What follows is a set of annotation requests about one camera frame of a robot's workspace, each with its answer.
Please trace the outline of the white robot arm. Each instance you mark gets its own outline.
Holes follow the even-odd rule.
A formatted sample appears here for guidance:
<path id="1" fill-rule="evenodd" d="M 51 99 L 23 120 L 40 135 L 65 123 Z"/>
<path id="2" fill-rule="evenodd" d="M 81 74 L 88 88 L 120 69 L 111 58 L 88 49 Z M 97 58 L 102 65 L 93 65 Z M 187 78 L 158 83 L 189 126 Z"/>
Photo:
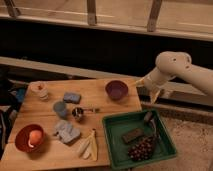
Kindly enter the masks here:
<path id="1" fill-rule="evenodd" d="M 135 84 L 145 87 L 151 103 L 155 103 L 163 86 L 175 77 L 213 96 L 213 70 L 193 65 L 191 56 L 186 52 L 161 52 L 155 60 L 155 68 Z"/>

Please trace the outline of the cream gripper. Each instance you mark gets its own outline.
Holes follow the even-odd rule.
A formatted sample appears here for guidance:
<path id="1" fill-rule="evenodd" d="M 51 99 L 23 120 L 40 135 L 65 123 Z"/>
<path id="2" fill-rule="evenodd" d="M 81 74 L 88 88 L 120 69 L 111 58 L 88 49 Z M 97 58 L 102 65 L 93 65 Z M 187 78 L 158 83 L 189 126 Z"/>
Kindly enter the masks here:
<path id="1" fill-rule="evenodd" d="M 144 85 L 150 92 L 150 103 L 154 104 L 160 94 L 161 87 L 170 80 L 170 76 L 161 72 L 157 67 L 135 82 L 135 85 Z"/>

